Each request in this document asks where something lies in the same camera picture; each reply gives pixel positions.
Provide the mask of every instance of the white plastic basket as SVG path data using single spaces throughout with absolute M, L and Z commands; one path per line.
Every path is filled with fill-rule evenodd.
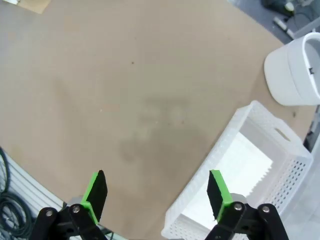
M 280 215 L 284 211 L 309 171 L 313 156 L 283 120 L 274 117 L 261 103 L 253 101 L 235 112 L 200 168 L 167 210 L 161 231 L 163 237 L 185 240 L 206 238 L 210 229 L 186 217 L 182 212 L 208 182 L 209 170 L 215 169 L 238 133 L 272 160 L 269 172 L 247 196 L 248 203 L 254 208 L 262 203 L 271 203 L 276 206 Z

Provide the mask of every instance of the green strip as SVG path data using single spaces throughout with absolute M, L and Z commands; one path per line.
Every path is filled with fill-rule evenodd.
M 86 188 L 86 191 L 85 191 L 85 193 L 84 193 L 84 195 L 83 195 L 83 197 L 82 197 L 82 200 L 81 200 L 81 205 L 82 205 L 85 209 L 87 209 L 87 210 L 89 211 L 90 216 L 92 217 L 92 220 L 94 221 L 94 223 L 95 223 L 96 225 L 99 223 L 99 221 L 98 221 L 98 219 L 97 219 L 97 217 L 96 217 L 96 215 L 95 215 L 95 212 L 94 212 L 94 210 L 93 210 L 93 208 L 92 208 L 91 203 L 90 203 L 89 201 L 87 201 L 87 198 L 88 198 L 88 196 L 89 196 L 89 194 L 90 194 L 90 191 L 91 191 L 91 189 L 92 189 L 92 187 L 93 187 L 93 185 L 94 185 L 94 183 L 95 183 L 95 181 L 96 181 L 97 176 L 98 176 L 98 173 L 97 173 L 97 172 L 94 172 L 94 173 L 92 174 L 92 177 L 91 177 L 91 179 L 90 179 L 89 185 L 88 185 L 88 187 Z
M 221 172 L 219 170 L 211 170 L 211 173 L 213 174 L 213 177 L 216 181 L 216 184 L 219 187 L 219 190 L 220 190 L 221 196 L 222 196 L 222 205 L 221 205 L 218 217 L 216 218 L 217 222 L 219 223 L 225 208 L 229 207 L 230 204 L 233 203 L 233 200 L 232 200 L 231 194 L 227 188 L 225 180 L 221 175 Z

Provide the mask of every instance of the white container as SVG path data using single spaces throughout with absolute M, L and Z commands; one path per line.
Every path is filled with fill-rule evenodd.
M 222 162 L 239 133 L 272 161 L 267 174 L 247 196 L 248 203 L 254 208 L 262 203 L 271 203 L 276 206 L 279 214 L 282 214 L 309 171 L 313 157 L 304 148 L 300 138 L 283 120 L 274 117 L 259 102 L 253 101 L 250 105 L 239 108 L 235 112 L 200 168 L 167 210 L 164 228 L 161 232 L 163 237 L 184 240 L 206 238 L 211 229 L 182 213 L 194 201 L 203 185 L 208 183 L 209 170 L 215 169 Z M 230 171 L 222 173 L 224 178 L 226 175 L 229 175 L 230 178 L 230 175 L 239 173 L 241 169 L 239 166 L 243 163 L 243 159 L 239 156 L 241 153 L 235 152 L 233 163 L 228 165 L 229 162 L 225 162 Z M 248 181 L 245 178 L 241 180 L 244 185 Z M 212 213 L 210 207 L 207 209 L 201 207 L 197 211 Z
M 264 61 L 264 74 L 278 103 L 319 105 L 320 33 L 308 33 L 271 52 Z

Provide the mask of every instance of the gray floor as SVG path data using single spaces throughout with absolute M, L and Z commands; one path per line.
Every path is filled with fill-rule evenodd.
M 280 20 L 284 20 L 287 18 L 286 16 L 277 13 L 275 11 L 266 9 L 262 6 L 261 0 L 228 0 L 230 3 L 241 9 L 243 12 L 248 14 L 266 29 L 268 29 L 271 33 L 273 33 L 281 42 L 284 44 L 289 43 L 292 39 L 280 29 L 277 25 L 273 23 L 274 17 L 278 17 Z M 316 8 L 314 4 L 306 7 L 297 7 L 297 13 L 304 13 L 310 19 L 314 19 L 316 17 L 315 11 Z M 310 22 L 310 20 L 303 14 L 297 14 L 295 17 L 292 17 L 288 20 L 287 25 L 293 31 L 297 31 L 301 27 L 305 26 Z

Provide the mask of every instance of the white cylindrical bin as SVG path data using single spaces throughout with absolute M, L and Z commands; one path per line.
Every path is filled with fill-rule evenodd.
M 320 33 L 308 33 L 271 52 L 264 61 L 264 74 L 278 103 L 319 105 Z

